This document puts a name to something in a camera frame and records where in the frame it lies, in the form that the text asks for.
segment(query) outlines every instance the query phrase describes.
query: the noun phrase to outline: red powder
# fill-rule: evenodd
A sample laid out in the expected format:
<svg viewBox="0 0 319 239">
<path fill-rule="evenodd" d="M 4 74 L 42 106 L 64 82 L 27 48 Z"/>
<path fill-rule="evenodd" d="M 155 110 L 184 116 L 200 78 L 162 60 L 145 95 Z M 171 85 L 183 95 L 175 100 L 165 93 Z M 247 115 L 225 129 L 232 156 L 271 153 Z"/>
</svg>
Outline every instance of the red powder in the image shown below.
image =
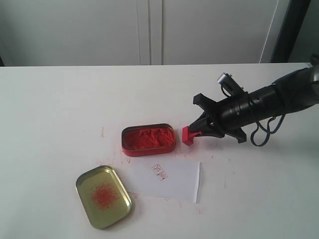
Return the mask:
<svg viewBox="0 0 319 239">
<path fill-rule="evenodd" d="M 98 205 L 102 211 L 112 206 L 119 198 L 117 190 L 110 183 L 102 183 L 100 186 L 97 186 L 91 197 L 94 203 Z"/>
<path fill-rule="evenodd" d="M 143 128 L 124 135 L 124 146 L 128 150 L 169 147 L 174 142 L 174 134 L 168 128 Z"/>
</svg>

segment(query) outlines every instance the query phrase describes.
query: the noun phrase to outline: paper sheet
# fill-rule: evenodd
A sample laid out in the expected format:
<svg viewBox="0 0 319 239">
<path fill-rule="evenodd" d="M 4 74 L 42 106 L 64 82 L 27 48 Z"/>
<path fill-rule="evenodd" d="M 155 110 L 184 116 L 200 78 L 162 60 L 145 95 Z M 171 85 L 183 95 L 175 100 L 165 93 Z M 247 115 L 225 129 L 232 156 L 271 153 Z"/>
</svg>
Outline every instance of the paper sheet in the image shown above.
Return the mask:
<svg viewBox="0 0 319 239">
<path fill-rule="evenodd" d="M 134 158 L 122 179 L 127 191 L 196 203 L 200 163 L 163 156 Z"/>
</svg>

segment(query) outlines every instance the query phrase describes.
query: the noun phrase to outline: robotic arm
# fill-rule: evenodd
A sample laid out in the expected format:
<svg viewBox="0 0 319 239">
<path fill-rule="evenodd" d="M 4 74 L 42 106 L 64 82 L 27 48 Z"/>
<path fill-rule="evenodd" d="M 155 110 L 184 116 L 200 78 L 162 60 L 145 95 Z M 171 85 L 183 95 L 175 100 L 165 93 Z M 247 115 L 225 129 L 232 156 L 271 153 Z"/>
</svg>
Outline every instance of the robotic arm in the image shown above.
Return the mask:
<svg viewBox="0 0 319 239">
<path fill-rule="evenodd" d="M 256 123 L 257 129 L 251 134 L 251 142 L 255 146 L 264 146 L 270 135 L 277 132 L 286 114 L 319 103 L 319 66 L 294 71 L 252 93 L 245 92 L 226 73 L 217 82 L 227 98 L 216 102 L 203 94 L 194 96 L 193 104 L 200 106 L 204 112 L 190 126 L 183 128 L 182 141 L 186 145 L 193 144 L 194 137 L 223 138 L 226 134 L 243 143 L 247 136 L 241 127 Z M 271 131 L 269 123 L 278 116 L 281 116 L 279 123 Z M 264 128 L 259 121 L 267 118 L 270 119 L 267 128 Z M 266 133 L 266 138 L 261 144 L 256 144 L 254 135 L 259 128 Z"/>
</svg>

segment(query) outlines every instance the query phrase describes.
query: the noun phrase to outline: red stamp mark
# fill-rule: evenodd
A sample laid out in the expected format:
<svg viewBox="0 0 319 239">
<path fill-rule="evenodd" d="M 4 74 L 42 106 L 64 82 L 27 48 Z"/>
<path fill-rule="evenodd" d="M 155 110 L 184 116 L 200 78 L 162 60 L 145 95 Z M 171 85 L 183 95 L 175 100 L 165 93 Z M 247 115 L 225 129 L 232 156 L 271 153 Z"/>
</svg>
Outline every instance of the red stamp mark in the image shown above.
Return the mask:
<svg viewBox="0 0 319 239">
<path fill-rule="evenodd" d="M 116 188 L 108 183 L 97 186 L 93 192 L 91 199 L 93 202 L 102 210 L 108 209 L 114 204 L 114 202 L 119 199 Z"/>
<path fill-rule="evenodd" d="M 165 171 L 161 168 L 159 164 L 152 167 L 154 174 L 160 179 L 163 180 L 168 177 Z"/>
</svg>

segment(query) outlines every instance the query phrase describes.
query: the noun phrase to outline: metal tin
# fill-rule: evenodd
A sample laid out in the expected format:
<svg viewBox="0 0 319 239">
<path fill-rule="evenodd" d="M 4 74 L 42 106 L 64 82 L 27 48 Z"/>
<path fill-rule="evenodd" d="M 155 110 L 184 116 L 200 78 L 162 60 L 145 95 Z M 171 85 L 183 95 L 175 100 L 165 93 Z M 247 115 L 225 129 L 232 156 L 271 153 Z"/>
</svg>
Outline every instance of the metal tin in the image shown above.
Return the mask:
<svg viewBox="0 0 319 239">
<path fill-rule="evenodd" d="M 166 146 L 166 147 L 147 148 L 147 149 L 139 149 L 139 150 L 129 150 L 126 148 L 125 134 L 127 132 L 133 131 L 133 130 L 139 130 L 139 129 L 148 129 L 148 128 L 169 129 L 173 134 L 173 143 L 169 146 Z M 170 153 L 175 149 L 175 145 L 176 145 L 176 138 L 175 138 L 174 130 L 167 123 L 132 126 L 132 127 L 125 128 L 122 131 L 122 150 L 127 156 L 130 156 L 130 157 L 146 156 L 146 155 L 161 154 L 161 153 Z"/>
<path fill-rule="evenodd" d="M 132 201 L 115 170 L 100 166 L 76 180 L 76 190 L 91 225 L 104 229 L 124 218 Z"/>
</svg>

